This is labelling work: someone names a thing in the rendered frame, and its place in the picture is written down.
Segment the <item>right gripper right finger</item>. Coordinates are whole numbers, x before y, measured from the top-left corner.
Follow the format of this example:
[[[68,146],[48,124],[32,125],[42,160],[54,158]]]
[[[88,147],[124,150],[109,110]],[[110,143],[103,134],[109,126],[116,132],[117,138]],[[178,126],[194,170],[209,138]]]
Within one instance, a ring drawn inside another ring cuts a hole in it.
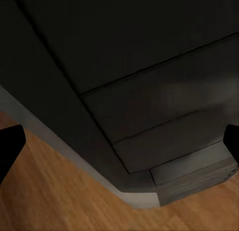
[[[228,124],[223,142],[239,165],[239,126]]]

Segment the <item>desktop computer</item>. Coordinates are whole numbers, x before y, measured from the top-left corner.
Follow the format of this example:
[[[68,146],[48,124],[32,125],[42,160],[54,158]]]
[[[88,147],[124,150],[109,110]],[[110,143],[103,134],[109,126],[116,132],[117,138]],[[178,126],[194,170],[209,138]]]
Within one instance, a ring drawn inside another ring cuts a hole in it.
[[[135,209],[224,183],[239,0],[0,0],[0,109]]]

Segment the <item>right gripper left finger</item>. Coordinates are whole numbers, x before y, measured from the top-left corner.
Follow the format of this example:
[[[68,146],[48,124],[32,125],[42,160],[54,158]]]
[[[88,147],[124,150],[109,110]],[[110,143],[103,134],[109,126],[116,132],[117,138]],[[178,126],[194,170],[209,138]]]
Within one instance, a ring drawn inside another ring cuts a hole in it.
[[[0,184],[25,144],[21,124],[0,130]]]

